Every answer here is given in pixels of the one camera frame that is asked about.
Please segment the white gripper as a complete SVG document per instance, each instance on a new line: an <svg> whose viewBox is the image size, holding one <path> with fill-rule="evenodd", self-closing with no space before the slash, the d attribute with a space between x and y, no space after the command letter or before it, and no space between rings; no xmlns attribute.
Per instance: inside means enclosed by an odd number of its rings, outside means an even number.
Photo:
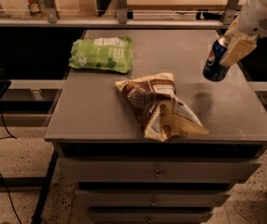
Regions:
<svg viewBox="0 0 267 224"><path fill-rule="evenodd" d="M238 36L240 30L253 36ZM267 0L247 0L240 12L224 34L231 38L229 47L220 60L220 64L231 67L245 58L257 47L259 38L267 37Z"/></svg>

